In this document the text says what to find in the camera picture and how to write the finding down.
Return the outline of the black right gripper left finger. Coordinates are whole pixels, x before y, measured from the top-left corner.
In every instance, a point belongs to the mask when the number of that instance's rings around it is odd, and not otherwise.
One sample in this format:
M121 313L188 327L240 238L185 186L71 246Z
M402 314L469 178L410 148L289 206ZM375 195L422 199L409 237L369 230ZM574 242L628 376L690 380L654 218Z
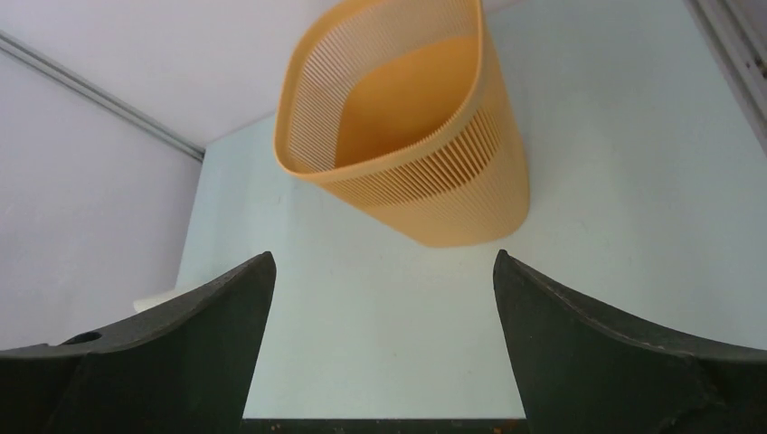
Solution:
M235 433L277 277L263 252L57 344L1 353L4 433Z

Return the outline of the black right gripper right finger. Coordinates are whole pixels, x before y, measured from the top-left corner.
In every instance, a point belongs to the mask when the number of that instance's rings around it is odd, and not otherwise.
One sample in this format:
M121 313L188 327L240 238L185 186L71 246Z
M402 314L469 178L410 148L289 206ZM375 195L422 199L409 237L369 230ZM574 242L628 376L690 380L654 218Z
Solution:
M493 285L534 433L763 433L766 353L649 322L501 250Z

